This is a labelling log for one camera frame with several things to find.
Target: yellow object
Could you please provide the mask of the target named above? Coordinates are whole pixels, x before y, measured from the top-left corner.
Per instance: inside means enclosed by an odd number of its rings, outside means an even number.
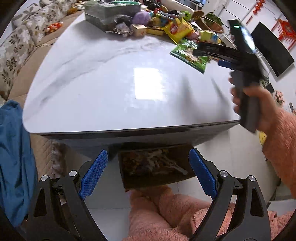
[[[153,17],[152,20],[153,20],[153,26],[160,26],[161,24],[160,18]]]
[[[163,12],[168,12],[168,8],[165,7],[165,6],[163,6],[163,5],[161,5],[161,10],[162,10]]]
[[[146,35],[147,28],[144,25],[132,24],[130,28],[133,31],[133,35],[135,37],[142,37]]]
[[[200,31],[200,41],[214,44],[221,43],[221,39],[219,38],[218,34],[209,30]]]
[[[148,34],[154,34],[154,35],[159,35],[162,36],[163,35],[163,31],[160,29],[153,29],[153,28],[147,28],[147,33]]]
[[[186,35],[194,32],[193,27],[190,23],[187,23],[183,18],[175,18],[174,21],[170,22],[167,26],[161,28],[164,32],[173,40],[176,44],[184,38]]]
[[[266,138],[267,138],[267,135],[261,131],[259,133],[259,140],[260,140],[261,145],[264,145]]]

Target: sofa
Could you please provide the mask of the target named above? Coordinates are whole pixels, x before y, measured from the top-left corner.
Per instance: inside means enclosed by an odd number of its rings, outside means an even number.
[[[48,51],[65,29],[83,11],[67,16],[67,11],[76,0],[56,0],[23,21],[0,45],[0,106],[7,100],[24,106],[34,76]],[[57,31],[45,35],[47,27],[63,22]],[[31,147],[35,156],[38,178],[65,175],[64,144],[46,137],[30,134]]]

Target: white marble table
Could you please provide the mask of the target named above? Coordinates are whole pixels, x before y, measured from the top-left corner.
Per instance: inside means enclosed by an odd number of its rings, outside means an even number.
[[[168,37],[104,33],[80,15],[36,73],[24,127],[89,148],[130,141],[196,144],[237,124],[229,70],[212,61],[202,74],[170,55],[174,48]]]

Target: pink sleeve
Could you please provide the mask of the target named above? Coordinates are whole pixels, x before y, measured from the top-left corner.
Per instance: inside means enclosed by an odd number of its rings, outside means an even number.
[[[266,134],[263,153],[296,198],[296,117],[280,110]]]

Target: cardboard box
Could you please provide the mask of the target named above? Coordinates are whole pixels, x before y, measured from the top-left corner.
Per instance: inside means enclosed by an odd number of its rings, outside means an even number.
[[[135,37],[142,37],[146,35],[147,28],[141,24],[132,24],[130,29],[133,31]]]
[[[170,183],[175,183],[179,181],[186,180],[188,178],[195,177],[195,174],[189,164],[188,154],[189,151],[193,148],[192,145],[183,144],[175,146],[162,146],[159,148],[147,148],[147,149],[134,149],[134,150],[124,150],[119,152],[119,166],[120,173],[123,182],[123,186],[126,190],[146,188],[151,186],[160,186]],[[167,157],[170,160],[176,162],[176,164],[188,172],[187,175],[182,174],[181,172],[174,170],[168,174],[144,174],[141,176],[138,175],[129,175],[124,168],[123,158],[127,156],[127,153],[130,152],[142,152],[142,151],[154,151],[159,149],[167,149]]]

